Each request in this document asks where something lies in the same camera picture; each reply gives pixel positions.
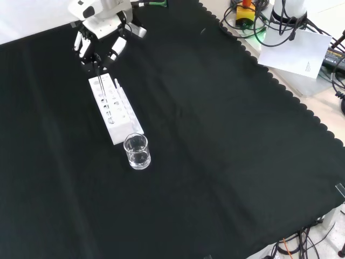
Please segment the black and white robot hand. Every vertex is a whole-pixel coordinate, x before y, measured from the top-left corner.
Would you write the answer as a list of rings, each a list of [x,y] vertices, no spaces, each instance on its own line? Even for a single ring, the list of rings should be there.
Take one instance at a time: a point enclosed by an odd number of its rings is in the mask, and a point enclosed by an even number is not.
[[[127,45],[126,31],[129,31],[131,36],[135,35],[139,38],[143,38],[147,33],[137,19],[127,21],[127,16],[123,11],[112,18],[90,17],[83,21],[73,47],[73,51],[81,62],[81,67],[88,73],[108,70]],[[101,58],[96,53],[95,46],[111,35],[115,36],[115,41],[105,57]]]

